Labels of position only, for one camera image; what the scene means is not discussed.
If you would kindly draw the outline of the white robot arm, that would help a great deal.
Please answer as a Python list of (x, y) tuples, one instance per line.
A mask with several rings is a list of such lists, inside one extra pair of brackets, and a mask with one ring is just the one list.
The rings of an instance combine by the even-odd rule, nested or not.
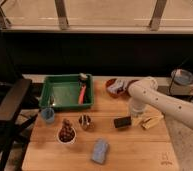
[(144, 112), (146, 105), (151, 105), (193, 130), (193, 103), (162, 94), (157, 89), (158, 83), (153, 77), (131, 83), (128, 86), (130, 112), (138, 115)]

